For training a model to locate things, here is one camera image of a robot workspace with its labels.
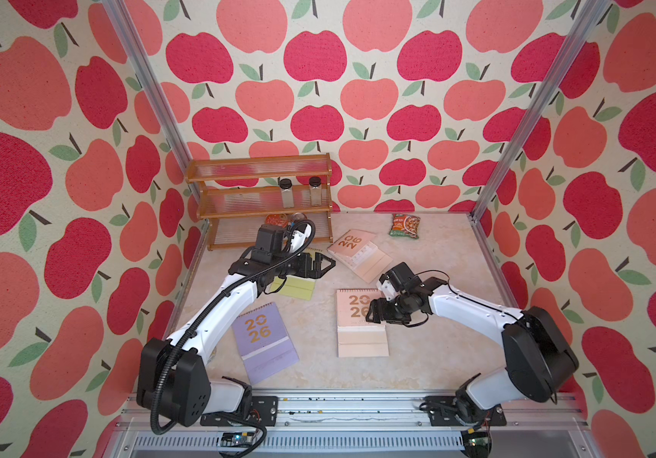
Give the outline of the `green 2026 calendar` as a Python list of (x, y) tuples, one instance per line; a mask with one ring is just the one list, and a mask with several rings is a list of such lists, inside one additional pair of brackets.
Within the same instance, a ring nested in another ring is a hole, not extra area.
[[(303, 253), (311, 253), (314, 256), (316, 253), (319, 253), (319, 251), (307, 249)], [(284, 279), (277, 277), (270, 285), (268, 293), (309, 301), (313, 297), (315, 287), (316, 280), (297, 278), (293, 276), (287, 276)]]

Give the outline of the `pink 2026 calendar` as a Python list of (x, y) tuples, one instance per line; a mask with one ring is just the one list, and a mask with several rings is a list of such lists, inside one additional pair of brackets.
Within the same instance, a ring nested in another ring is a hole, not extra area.
[(374, 284), (385, 273), (393, 259), (374, 243), (377, 235), (364, 230), (352, 229), (328, 247), (341, 263), (352, 270), (367, 284)]
[(337, 355), (339, 358), (388, 357), (384, 324), (366, 321), (371, 302), (382, 299), (378, 289), (337, 290)]

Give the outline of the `purple 2026 calendar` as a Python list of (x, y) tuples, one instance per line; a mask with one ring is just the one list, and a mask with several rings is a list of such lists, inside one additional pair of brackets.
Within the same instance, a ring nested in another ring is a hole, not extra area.
[(294, 366), (299, 356), (275, 303), (238, 316), (232, 325), (236, 345), (252, 385)]

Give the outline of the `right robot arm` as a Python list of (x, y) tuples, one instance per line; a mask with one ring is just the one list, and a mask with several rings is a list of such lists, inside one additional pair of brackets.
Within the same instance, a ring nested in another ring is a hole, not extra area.
[(455, 395), (450, 412), (473, 427), (505, 402), (528, 399), (555, 402), (557, 393), (580, 364), (550, 313), (490, 303), (469, 295), (448, 280), (423, 280), (406, 263), (399, 263), (377, 280), (383, 294), (371, 302), (366, 321), (414, 327), (412, 315), (438, 316), (484, 335), (503, 350), (505, 365), (467, 380)]

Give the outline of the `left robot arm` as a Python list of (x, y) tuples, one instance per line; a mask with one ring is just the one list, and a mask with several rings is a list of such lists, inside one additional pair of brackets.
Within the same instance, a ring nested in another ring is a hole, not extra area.
[(309, 219), (287, 227), (264, 224), (255, 244), (230, 266), (214, 296), (169, 337), (151, 338), (143, 347), (136, 403), (150, 413), (150, 429), (163, 435), (173, 427), (190, 427), (215, 414), (245, 422), (251, 410), (251, 387), (223, 378), (213, 381), (207, 363), (238, 316), (277, 279), (320, 279), (335, 261), (307, 253), (316, 236)]

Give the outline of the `flat red tin can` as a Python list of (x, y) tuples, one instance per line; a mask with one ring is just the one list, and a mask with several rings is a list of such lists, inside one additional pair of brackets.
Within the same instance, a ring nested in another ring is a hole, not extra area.
[(286, 228), (290, 219), (286, 214), (270, 214), (265, 218), (265, 224)]

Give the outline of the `left glass spice jar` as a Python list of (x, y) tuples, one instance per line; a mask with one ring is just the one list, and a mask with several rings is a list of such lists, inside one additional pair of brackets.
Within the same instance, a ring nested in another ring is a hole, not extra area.
[(284, 208), (294, 208), (295, 207), (295, 197), (293, 196), (293, 183), (291, 179), (284, 177), (278, 181), (280, 188), (280, 195), (282, 199), (282, 204)]

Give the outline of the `glass spice jar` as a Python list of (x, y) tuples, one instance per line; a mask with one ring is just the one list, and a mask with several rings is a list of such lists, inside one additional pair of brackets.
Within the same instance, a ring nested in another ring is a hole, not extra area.
[(284, 177), (278, 181), (280, 188), (280, 195), (282, 199), (282, 204), (284, 208), (294, 208), (295, 207), (295, 197), (293, 196), (293, 183), (291, 179)]
[(310, 177), (310, 199), (314, 207), (322, 206), (322, 178), (318, 176)]

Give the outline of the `right glass spice jar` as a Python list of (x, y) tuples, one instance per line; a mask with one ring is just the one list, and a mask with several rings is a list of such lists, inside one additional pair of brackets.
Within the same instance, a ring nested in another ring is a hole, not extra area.
[(318, 176), (310, 177), (310, 199), (314, 207), (322, 206), (322, 178)]

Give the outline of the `green orange snack packet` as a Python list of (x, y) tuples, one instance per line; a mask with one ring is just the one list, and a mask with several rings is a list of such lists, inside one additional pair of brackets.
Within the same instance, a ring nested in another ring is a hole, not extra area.
[(389, 230), (390, 237), (404, 237), (413, 240), (419, 239), (419, 225), (421, 218), (415, 215), (394, 214)]

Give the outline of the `wooden spice rack shelf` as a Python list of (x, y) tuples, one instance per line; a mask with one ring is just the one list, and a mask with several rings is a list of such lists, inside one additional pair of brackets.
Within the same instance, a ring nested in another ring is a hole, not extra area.
[[(314, 222), (317, 242), (334, 239), (331, 179), (337, 168), (328, 154), (274, 156), (242, 160), (194, 160), (186, 180), (197, 186), (197, 215), (209, 223), (207, 248), (243, 248), (253, 243), (259, 226), (270, 214), (303, 213)], [(310, 199), (310, 177), (322, 178), (322, 206)], [(284, 208), (278, 181), (293, 183), (294, 208)]]

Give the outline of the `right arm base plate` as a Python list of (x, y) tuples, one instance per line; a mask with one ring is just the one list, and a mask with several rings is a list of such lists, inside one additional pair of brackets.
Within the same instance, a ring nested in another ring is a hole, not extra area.
[(433, 427), (503, 427), (507, 421), (501, 406), (481, 410), (464, 398), (455, 396), (427, 396), (419, 405)]

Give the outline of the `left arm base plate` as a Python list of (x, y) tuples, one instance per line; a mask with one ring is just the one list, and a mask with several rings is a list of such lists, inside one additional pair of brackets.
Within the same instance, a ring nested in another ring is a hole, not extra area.
[(228, 419), (222, 413), (204, 414), (200, 425), (203, 427), (241, 427), (243, 421), (256, 423), (263, 427), (274, 427), (279, 398), (276, 396), (252, 396), (232, 412), (236, 420)]

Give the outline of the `aluminium front rail frame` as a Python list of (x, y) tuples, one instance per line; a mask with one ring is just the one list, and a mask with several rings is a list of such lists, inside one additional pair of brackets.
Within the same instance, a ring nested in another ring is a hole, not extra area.
[(205, 416), (164, 435), (148, 412), (125, 405), (102, 457), (223, 457), (254, 446), (254, 457), (600, 457), (591, 429), (571, 394), (556, 402), (495, 406), (473, 431), (431, 410), (447, 404), (442, 390), (257, 389), (255, 427)]

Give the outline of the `left aluminium corner post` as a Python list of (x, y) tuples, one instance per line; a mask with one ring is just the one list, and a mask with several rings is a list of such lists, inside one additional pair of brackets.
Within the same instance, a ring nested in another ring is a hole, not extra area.
[(132, 16), (125, 1), (104, 1), (106, 13), (123, 45), (131, 66), (150, 101), (150, 107), (161, 126), (161, 131), (169, 143), (176, 160), (183, 172), (186, 172), (192, 157), (186, 141), (181, 135), (175, 115), (160, 81), (152, 70), (150, 57), (147, 55)]

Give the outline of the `aluminium corner post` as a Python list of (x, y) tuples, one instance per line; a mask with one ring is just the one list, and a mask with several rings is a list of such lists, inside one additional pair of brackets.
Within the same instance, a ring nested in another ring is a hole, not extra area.
[(554, 95), (557, 95), (561, 91), (560, 86), (562, 81), (568, 74), (579, 53), (581, 53), (585, 42), (587, 42), (587, 38), (589, 38), (600, 19), (604, 16), (608, 5), (609, 1), (603, 0), (587, 1), (583, 4), (579, 15), (573, 21), (569, 34), (560, 47), (560, 51), (557, 53), (545, 78), (540, 83), (539, 90), (532, 97), (531, 104), (526, 109), (519, 127), (508, 145), (503, 147), (498, 165), (482, 189), (473, 211), (469, 214), (469, 221), (473, 227), (480, 226), (482, 215), (488, 208), (492, 198), (497, 195), (498, 189), (504, 177), (509, 172), (512, 163), (522, 152), (522, 147), (528, 141)]
[(176, 160), (183, 172), (186, 172), (192, 157), (186, 141), (181, 135), (175, 115), (160, 81), (152, 70), (150, 57), (147, 55), (132, 16), (125, 1), (104, 1), (106, 13), (123, 45), (131, 66), (150, 101), (150, 107), (161, 126), (161, 131), (169, 143)]

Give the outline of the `right aluminium corner post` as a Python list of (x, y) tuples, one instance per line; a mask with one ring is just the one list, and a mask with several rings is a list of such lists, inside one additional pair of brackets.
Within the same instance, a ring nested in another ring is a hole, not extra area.
[(587, 1), (583, 4), (579, 15), (573, 21), (569, 34), (560, 47), (560, 51), (557, 53), (545, 78), (540, 83), (539, 90), (532, 97), (531, 104), (526, 109), (519, 127), (508, 145), (503, 147), (498, 165), (482, 189), (473, 211), (469, 214), (469, 221), (473, 227), (480, 226), (482, 215), (488, 208), (492, 198), (497, 195), (498, 189), (504, 177), (509, 172), (512, 163), (522, 152), (522, 147), (528, 141), (554, 95), (557, 95), (561, 91), (560, 86), (562, 81), (568, 74), (579, 53), (581, 53), (585, 42), (587, 42), (587, 38), (589, 38), (600, 19), (604, 16), (608, 5), (609, 1), (603, 0)]

